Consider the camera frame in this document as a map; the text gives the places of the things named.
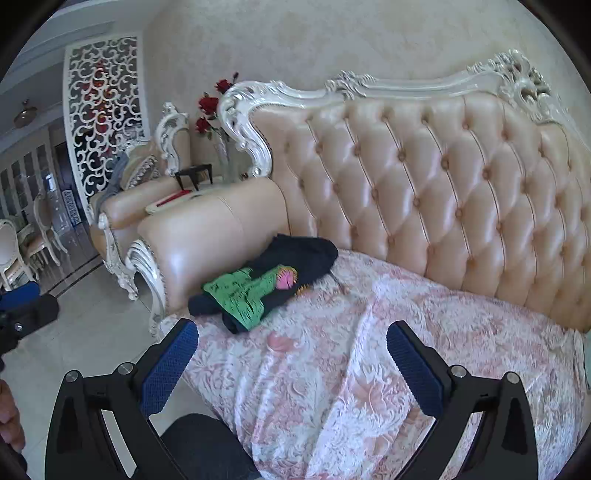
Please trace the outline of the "person's left hand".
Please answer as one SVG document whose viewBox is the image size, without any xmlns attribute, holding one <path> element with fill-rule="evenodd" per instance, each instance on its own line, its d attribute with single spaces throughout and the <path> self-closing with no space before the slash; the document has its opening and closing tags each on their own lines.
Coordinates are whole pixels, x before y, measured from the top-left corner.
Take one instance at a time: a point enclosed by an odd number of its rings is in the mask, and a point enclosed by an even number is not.
<svg viewBox="0 0 591 480">
<path fill-rule="evenodd" d="M 25 447 L 26 439 L 20 413 L 7 382 L 0 380 L 0 434 L 5 443 L 17 453 Z"/>
</svg>

